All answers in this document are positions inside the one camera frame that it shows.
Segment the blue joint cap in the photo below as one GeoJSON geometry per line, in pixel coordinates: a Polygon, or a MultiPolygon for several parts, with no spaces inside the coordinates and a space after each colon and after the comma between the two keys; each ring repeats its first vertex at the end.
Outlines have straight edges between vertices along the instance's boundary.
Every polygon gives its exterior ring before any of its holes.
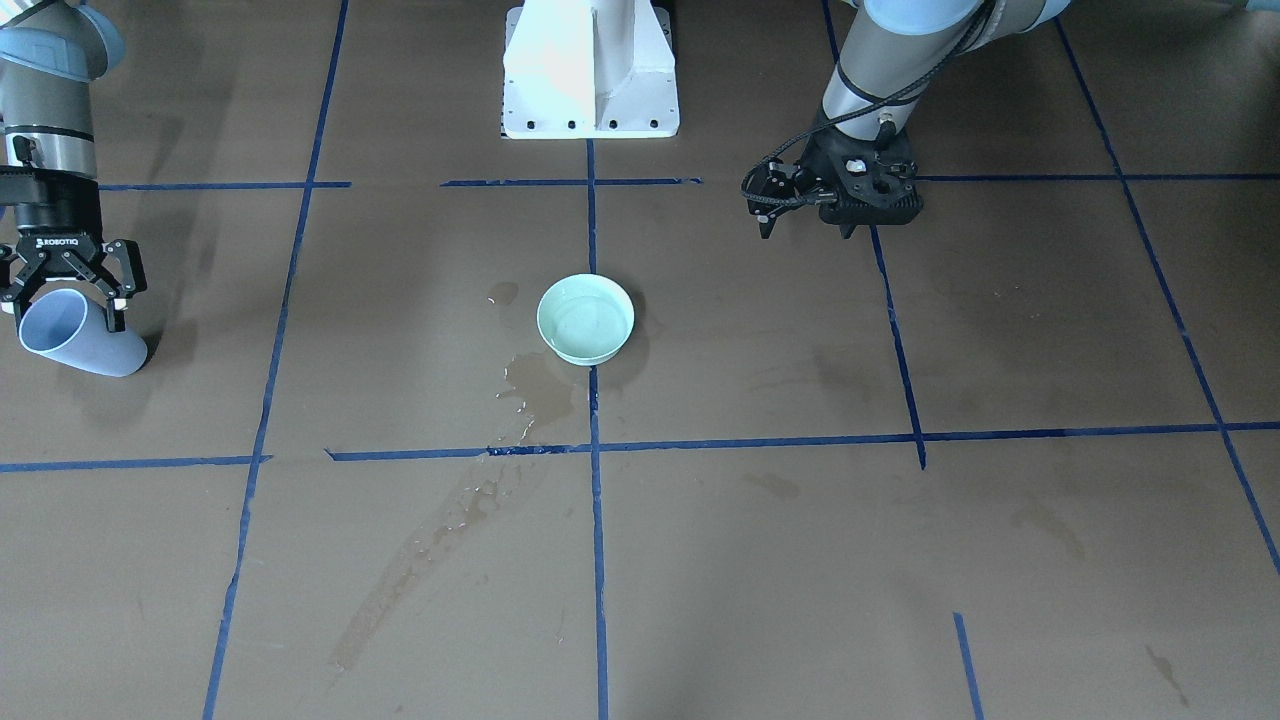
{"type": "Polygon", "coordinates": [[[90,81],[84,49],[46,29],[0,29],[0,59],[76,82],[90,81]]]}
{"type": "Polygon", "coordinates": [[[111,72],[111,68],[119,65],[120,60],[124,59],[124,36],[120,35],[120,31],[115,29],[115,24],[106,15],[93,8],[81,4],[76,9],[93,24],[93,29],[97,31],[99,37],[102,38],[102,45],[106,47],[106,69],[102,70],[102,74],[111,72]]]}

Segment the water spill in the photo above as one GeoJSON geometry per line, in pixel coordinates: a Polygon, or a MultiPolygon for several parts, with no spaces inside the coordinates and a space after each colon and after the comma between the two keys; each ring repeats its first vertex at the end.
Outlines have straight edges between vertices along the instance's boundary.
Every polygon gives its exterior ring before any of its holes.
{"type": "Polygon", "coordinates": [[[517,355],[507,365],[506,377],[511,389],[499,392],[498,398],[518,397],[520,413],[527,420],[520,443],[529,439],[534,427],[544,428],[573,414],[573,386],[558,378],[547,364],[545,352],[517,355]]]}
{"type": "Polygon", "coordinates": [[[500,305],[506,307],[516,300],[516,295],[520,293],[520,286],[516,283],[498,283],[489,288],[486,297],[493,305],[500,305]]]}
{"type": "Polygon", "coordinates": [[[1170,662],[1167,657],[1160,657],[1156,655],[1156,651],[1151,650],[1149,644],[1147,646],[1147,657],[1151,659],[1151,664],[1156,666],[1156,670],[1164,675],[1165,682],[1172,685],[1174,691],[1178,692],[1178,702],[1183,703],[1183,707],[1190,707],[1192,702],[1187,700],[1187,694],[1183,693],[1183,687],[1174,679],[1174,664],[1170,662]]]}
{"type": "Polygon", "coordinates": [[[795,500],[800,497],[800,486],[772,473],[764,475],[742,475],[742,482],[764,488],[778,500],[795,500]]]}
{"type": "Polygon", "coordinates": [[[339,675],[355,667],[370,638],[401,601],[435,571],[468,532],[498,512],[503,498],[521,486],[524,468],[516,465],[512,470],[511,478],[507,468],[500,466],[495,479],[481,479],[477,466],[471,468],[444,505],[401,543],[329,655],[329,664],[339,675]]]}
{"type": "Polygon", "coordinates": [[[1076,560],[1084,560],[1084,543],[1071,530],[1070,525],[1053,514],[1041,501],[1034,497],[1027,498],[1027,507],[1023,507],[1009,519],[1015,528],[1021,528],[1023,523],[1034,525],[1066,546],[1066,551],[1076,560]]]}

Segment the black cable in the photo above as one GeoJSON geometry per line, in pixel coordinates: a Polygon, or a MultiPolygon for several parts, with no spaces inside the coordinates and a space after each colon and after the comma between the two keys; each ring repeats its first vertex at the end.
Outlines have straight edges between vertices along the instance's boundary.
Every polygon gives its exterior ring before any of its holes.
{"type": "Polygon", "coordinates": [[[887,97],[884,97],[882,100],[877,100],[876,102],[872,102],[870,105],[868,105],[865,108],[861,108],[861,109],[858,109],[858,110],[852,110],[850,113],[845,113],[844,115],[840,115],[840,117],[832,118],[832,119],[829,119],[829,120],[827,120],[824,123],[817,124],[817,126],[814,126],[814,127],[812,127],[812,128],[801,132],[800,135],[792,137],[791,140],[783,142],[782,145],[780,145],[777,147],[777,150],[774,150],[773,152],[771,152],[771,154],[765,155],[764,158],[762,158],[760,161],[756,163],[742,177],[742,184],[741,184],[742,197],[745,197],[746,200],[749,200],[751,202],[760,202],[762,205],[773,205],[774,208],[800,208],[803,205],[812,205],[812,204],[814,204],[809,199],[805,199],[805,197],[780,199],[780,197],[769,197],[767,195],[756,195],[756,193],[750,192],[749,190],[746,190],[746,186],[750,184],[751,176],[754,176],[755,172],[758,169],[760,169],[760,167],[768,165],[774,159],[781,160],[782,159],[782,154],[786,152],[788,147],[791,147],[792,145],[800,142],[801,140],[808,140],[809,137],[813,137],[814,135],[817,135],[817,133],[819,133],[819,132],[822,132],[822,131],[824,131],[824,129],[827,129],[829,127],[835,127],[835,126],[838,126],[840,123],[845,123],[845,122],[852,120],[854,118],[860,118],[863,115],[869,115],[869,114],[874,113],[876,110],[879,110],[879,109],[890,105],[895,100],[901,100],[902,97],[906,97],[908,95],[915,92],[916,90],[919,90],[920,87],[923,87],[924,85],[927,85],[940,72],[942,72],[942,68],[947,67],[951,63],[951,60],[954,60],[956,58],[956,55],[960,55],[961,53],[964,53],[965,50],[969,49],[969,44],[973,42],[974,36],[978,33],[978,31],[980,28],[984,28],[986,24],[987,24],[987,20],[991,19],[991,13],[992,13],[992,10],[995,8],[996,8],[996,0],[984,0],[983,4],[978,6],[978,12],[974,13],[973,18],[969,20],[969,24],[965,27],[964,33],[960,35],[960,40],[956,41],[956,44],[951,47],[951,50],[948,50],[947,54],[943,55],[941,60],[938,60],[932,68],[929,68],[928,72],[925,72],[923,76],[918,77],[915,81],[913,81],[906,87],[904,87],[901,90],[897,90],[892,95],[890,95],[890,96],[887,96],[887,97]]]}

